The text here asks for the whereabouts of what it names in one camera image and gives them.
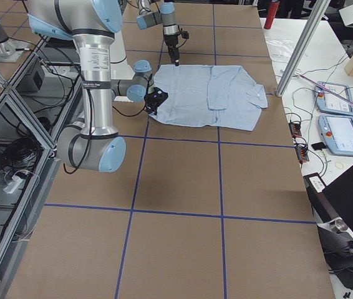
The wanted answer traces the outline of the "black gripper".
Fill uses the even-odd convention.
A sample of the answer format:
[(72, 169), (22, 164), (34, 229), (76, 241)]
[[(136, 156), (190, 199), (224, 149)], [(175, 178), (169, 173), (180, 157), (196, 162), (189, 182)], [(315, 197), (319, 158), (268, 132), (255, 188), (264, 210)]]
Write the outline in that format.
[(175, 66), (180, 64), (180, 54), (178, 50), (178, 36), (180, 35), (179, 29), (164, 29), (163, 39), (168, 49), (168, 54), (171, 62)]
[(150, 115), (157, 115), (157, 109), (159, 105), (157, 103), (153, 103), (149, 99), (149, 94), (145, 96), (145, 111)]

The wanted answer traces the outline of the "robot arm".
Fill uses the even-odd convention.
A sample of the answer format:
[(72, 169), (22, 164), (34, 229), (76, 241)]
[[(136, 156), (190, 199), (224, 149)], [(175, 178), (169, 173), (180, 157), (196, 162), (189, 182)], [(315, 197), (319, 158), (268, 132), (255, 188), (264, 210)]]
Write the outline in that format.
[(150, 9), (152, 3), (157, 1), (136, 1), (139, 15), (137, 16), (137, 26), (140, 30), (161, 24), (163, 27), (163, 40), (167, 46), (171, 63), (175, 66), (180, 64), (179, 37), (187, 40), (189, 33), (183, 31), (177, 23), (175, 6), (172, 1), (165, 1), (160, 7), (153, 11)]
[(148, 61), (139, 60), (130, 80), (112, 83), (110, 46), (122, 27), (118, 1), (29, 1), (31, 29), (38, 34), (73, 41), (80, 58), (84, 111), (67, 125), (57, 141), (57, 155), (74, 169), (114, 172), (123, 163), (126, 142), (113, 124), (117, 96), (144, 102), (156, 114), (168, 94), (156, 87)]

